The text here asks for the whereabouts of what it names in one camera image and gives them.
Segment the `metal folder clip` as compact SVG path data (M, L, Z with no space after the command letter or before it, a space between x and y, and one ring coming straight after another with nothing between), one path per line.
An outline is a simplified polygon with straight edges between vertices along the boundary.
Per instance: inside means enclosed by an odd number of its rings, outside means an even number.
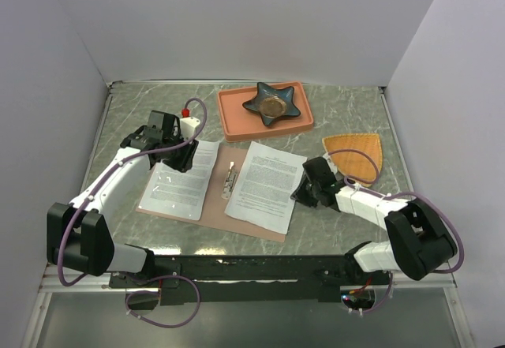
M221 197L225 200L229 200L234 189L234 184L238 176L238 171L235 167L234 162L230 162L226 177L223 183L223 191Z

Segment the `printed white paper sheet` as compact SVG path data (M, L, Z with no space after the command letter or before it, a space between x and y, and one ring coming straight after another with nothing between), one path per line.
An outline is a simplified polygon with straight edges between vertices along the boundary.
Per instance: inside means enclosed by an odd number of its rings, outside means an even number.
M201 141L193 157L193 167L185 173L157 163L137 210L177 220L198 221L218 150L218 142Z

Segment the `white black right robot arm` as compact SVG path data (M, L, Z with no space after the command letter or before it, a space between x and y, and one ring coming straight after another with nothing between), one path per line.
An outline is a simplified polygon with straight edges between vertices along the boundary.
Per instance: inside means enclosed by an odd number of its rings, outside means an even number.
M366 241L346 254L348 280L360 284L375 271L398 271L418 281L431 273L453 273L462 266L462 240L431 202L414 193L407 194L408 200L401 194L381 194L347 177L338 180L329 161L324 156L306 161L291 198L311 208L321 204L355 215L387 231L386 241Z

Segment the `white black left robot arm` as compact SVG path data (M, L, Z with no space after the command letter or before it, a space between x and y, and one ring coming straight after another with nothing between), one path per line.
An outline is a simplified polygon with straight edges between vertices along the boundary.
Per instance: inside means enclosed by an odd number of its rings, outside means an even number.
M47 213L47 259L59 270L83 275L128 272L138 286L156 277L151 250L113 241L108 226L124 197L157 163L179 172L192 166L204 122L190 116L152 111L146 124L124 138L107 168L68 204L55 203Z

